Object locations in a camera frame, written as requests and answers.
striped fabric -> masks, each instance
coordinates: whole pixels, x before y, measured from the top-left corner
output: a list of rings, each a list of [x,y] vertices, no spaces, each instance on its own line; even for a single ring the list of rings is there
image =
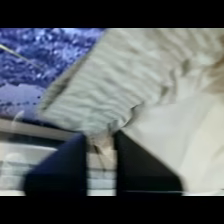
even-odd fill
[[[144,102],[169,104],[205,89],[223,57],[224,29],[116,28],[46,91],[39,115],[96,136],[116,131]]]

blue surface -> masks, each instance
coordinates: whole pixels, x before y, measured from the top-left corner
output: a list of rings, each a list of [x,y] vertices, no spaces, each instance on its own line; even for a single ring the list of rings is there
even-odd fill
[[[44,90],[86,54],[103,32],[102,28],[0,28],[0,44],[38,66],[0,49],[0,115],[14,117],[24,110],[25,118],[35,120],[35,105]],[[32,87],[29,94],[27,85]]]

